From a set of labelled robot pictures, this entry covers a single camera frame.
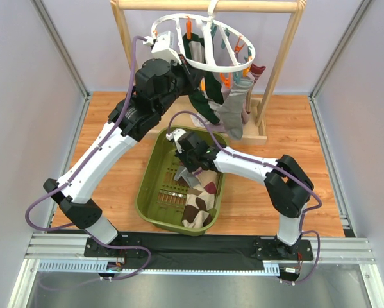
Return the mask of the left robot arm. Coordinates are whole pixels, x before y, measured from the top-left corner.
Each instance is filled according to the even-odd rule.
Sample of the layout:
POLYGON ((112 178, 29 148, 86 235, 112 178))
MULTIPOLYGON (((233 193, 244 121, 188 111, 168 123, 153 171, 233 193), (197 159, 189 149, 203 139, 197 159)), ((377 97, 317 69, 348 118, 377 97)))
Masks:
POLYGON ((73 225, 104 244, 117 239, 117 229, 92 199, 94 190, 112 166, 159 124, 180 96, 197 89, 204 75, 185 58, 178 64, 151 59, 131 73, 131 89, 112 110, 97 139, 68 173, 44 183, 44 190, 73 225))

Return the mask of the yellow-orange clothes clip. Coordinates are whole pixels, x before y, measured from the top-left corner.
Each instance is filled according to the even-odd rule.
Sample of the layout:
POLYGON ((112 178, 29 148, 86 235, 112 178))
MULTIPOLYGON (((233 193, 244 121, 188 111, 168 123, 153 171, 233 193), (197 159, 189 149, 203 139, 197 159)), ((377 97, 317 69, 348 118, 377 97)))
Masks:
POLYGON ((202 95, 205 96, 205 79, 204 78, 200 81, 199 88, 200 88, 202 95))

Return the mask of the white round clip hanger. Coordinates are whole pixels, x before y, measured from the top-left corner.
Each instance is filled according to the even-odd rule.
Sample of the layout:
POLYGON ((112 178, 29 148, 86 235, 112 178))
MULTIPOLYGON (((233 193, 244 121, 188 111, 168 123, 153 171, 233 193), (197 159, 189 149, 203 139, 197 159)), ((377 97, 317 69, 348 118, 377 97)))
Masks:
POLYGON ((233 73, 237 71, 246 73, 256 57, 256 49, 241 32, 215 18, 215 11, 218 5, 218 1, 210 1, 206 16, 191 13, 164 15, 154 21, 151 26, 150 36, 153 30, 156 30, 158 33, 165 31, 173 32, 175 51, 178 52, 180 59, 184 56, 187 63, 196 69, 213 73, 233 73), (205 63, 189 60, 185 56, 182 37, 187 32, 187 16, 192 19, 192 25, 195 24, 201 31, 201 36, 205 43, 205 63), (221 36, 221 48, 227 52, 229 58, 228 65, 219 65, 216 62, 214 40, 217 34, 221 36))

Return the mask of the dark green sock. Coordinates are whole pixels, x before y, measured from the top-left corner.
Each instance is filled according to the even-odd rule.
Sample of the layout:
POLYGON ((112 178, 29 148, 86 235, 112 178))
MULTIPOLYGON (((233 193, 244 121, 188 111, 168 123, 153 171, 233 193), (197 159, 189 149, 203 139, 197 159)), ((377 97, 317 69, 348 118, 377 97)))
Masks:
MULTIPOLYGON (((186 34, 184 34, 184 36, 182 37, 182 40, 183 40, 183 45, 185 49, 185 56, 188 58, 188 56, 190 55, 188 43, 191 40, 187 39, 186 34)), ((195 33, 192 33, 192 40, 194 41, 202 40, 204 42, 204 39, 195 33)), ((200 88, 198 88, 188 97, 192 106, 195 108, 195 110, 198 111, 208 122, 215 125, 219 123, 219 119, 214 114, 214 111, 210 108, 210 105, 209 105, 209 102, 213 98, 215 98, 215 89, 214 89, 215 81, 214 81, 213 72, 205 71, 204 79, 205 79, 205 96, 202 95, 200 88)))

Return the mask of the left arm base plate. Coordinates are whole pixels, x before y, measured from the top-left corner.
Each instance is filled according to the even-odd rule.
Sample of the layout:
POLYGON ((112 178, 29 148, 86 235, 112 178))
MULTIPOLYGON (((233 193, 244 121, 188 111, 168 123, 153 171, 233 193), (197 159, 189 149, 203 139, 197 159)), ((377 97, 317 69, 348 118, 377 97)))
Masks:
POLYGON ((124 237, 119 235, 118 238, 113 240, 109 245, 118 246, 116 248, 107 248, 99 244, 93 238, 89 237, 86 241, 84 256, 85 257, 117 257, 117 258, 142 258, 147 257, 148 253, 142 249, 128 249, 129 246, 141 246, 142 241, 139 238, 124 237))

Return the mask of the pink sock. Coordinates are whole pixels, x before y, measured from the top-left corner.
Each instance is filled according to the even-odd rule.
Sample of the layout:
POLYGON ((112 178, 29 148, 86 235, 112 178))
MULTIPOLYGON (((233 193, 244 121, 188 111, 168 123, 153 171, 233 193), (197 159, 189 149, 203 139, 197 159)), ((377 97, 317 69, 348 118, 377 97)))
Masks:
POLYGON ((214 74, 214 89, 215 89, 215 98, 210 102, 210 108, 214 111, 214 114, 219 119, 219 123, 214 125, 214 131, 218 133, 226 133, 226 127, 224 124, 224 116, 221 112, 223 104, 226 102, 231 89, 227 87, 220 78, 220 74, 214 74))

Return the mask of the maroon purple striped sock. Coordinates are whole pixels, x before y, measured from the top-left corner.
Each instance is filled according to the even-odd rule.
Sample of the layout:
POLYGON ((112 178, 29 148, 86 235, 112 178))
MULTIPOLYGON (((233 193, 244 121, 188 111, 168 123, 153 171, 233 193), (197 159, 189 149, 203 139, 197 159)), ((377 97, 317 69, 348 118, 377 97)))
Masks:
POLYGON ((251 113, 251 95, 252 95, 253 87, 256 85, 259 77, 261 77, 264 70, 266 70, 266 66, 264 66, 264 65, 259 66, 256 64, 252 64, 248 74, 245 77, 245 79, 251 80, 251 85, 250 85, 249 90, 247 92, 246 102, 245 102, 245 105, 244 105, 244 108, 242 111, 243 124, 247 124, 249 122, 250 113, 251 113))

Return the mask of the grey striped sock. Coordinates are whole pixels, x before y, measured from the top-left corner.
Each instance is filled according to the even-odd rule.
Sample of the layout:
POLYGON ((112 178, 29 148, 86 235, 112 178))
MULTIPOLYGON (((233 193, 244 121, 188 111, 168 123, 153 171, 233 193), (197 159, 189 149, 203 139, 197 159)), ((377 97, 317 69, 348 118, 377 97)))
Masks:
POLYGON ((181 185, 186 185, 189 188, 201 188, 200 181, 188 171, 185 166, 179 166, 174 180, 181 185))

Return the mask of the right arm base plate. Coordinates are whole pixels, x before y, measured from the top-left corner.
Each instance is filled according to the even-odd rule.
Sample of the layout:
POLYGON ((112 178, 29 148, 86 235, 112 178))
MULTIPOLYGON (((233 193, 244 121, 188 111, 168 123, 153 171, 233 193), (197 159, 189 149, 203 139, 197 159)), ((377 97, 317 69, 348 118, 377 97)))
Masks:
POLYGON ((313 251, 309 240, 298 239, 289 246, 277 237, 256 237, 253 241, 255 255, 265 261, 312 261, 313 251))

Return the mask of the teal clothes clip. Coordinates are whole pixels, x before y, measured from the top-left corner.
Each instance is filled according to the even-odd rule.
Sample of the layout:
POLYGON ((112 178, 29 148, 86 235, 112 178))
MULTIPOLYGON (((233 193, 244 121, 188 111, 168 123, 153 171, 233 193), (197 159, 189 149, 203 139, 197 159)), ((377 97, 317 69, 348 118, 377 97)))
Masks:
POLYGON ((234 83, 240 83, 242 77, 243 77, 242 71, 233 72, 234 83))

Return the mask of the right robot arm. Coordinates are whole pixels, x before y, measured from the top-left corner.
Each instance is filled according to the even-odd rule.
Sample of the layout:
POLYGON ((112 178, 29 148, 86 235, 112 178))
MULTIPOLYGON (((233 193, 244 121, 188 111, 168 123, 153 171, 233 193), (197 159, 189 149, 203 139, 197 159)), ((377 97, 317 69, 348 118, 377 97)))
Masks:
POLYGON ((194 175, 203 171, 229 173, 264 185, 279 213, 276 250, 280 254, 295 253, 301 240, 303 212, 314 186, 294 158, 248 155, 217 141, 208 144, 196 132, 180 128, 168 134, 167 139, 175 145, 181 163, 194 175))

